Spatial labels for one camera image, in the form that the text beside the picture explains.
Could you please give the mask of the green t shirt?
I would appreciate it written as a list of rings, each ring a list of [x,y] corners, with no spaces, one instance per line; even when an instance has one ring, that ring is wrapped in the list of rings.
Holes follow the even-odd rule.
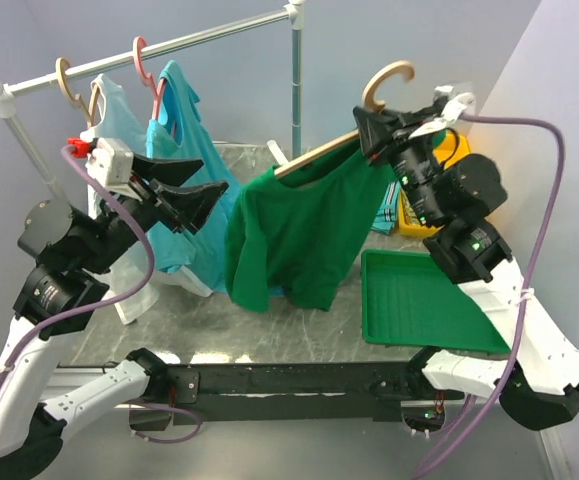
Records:
[[[224,282],[231,301],[264,313],[273,291],[305,309],[330,309],[395,179],[352,142],[277,176],[245,185],[225,237]]]

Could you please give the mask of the green plastic tray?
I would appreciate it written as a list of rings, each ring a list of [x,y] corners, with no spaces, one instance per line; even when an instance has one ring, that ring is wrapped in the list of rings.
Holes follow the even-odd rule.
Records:
[[[369,344],[510,351],[486,315],[428,255],[365,250],[361,277],[362,335]]]

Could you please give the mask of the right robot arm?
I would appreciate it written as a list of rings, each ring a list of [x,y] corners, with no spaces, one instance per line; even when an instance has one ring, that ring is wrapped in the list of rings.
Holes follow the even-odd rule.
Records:
[[[490,158],[469,153],[454,164],[436,159],[431,140],[448,130],[445,110],[372,112],[355,107],[362,154],[390,166],[418,220],[436,228],[423,244],[431,259],[487,317],[510,347],[505,360],[485,360],[426,347],[409,363],[408,390],[493,397],[523,427],[540,431],[579,413],[579,350],[530,289],[530,268],[488,221],[508,198]]]

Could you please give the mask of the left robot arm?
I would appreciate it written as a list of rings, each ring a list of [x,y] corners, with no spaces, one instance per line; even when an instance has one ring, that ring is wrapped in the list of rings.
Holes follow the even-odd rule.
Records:
[[[44,390],[65,350],[93,313],[124,295],[109,295],[99,275],[147,231],[163,224],[196,232],[227,190],[224,181],[189,186],[202,161],[129,158],[128,195],[105,188],[106,211],[90,217],[53,199],[28,214],[18,245],[35,266],[14,303],[0,356],[0,479],[32,479],[84,427],[120,404],[167,410],[172,392],[168,365],[141,348],[97,379],[48,399]]]

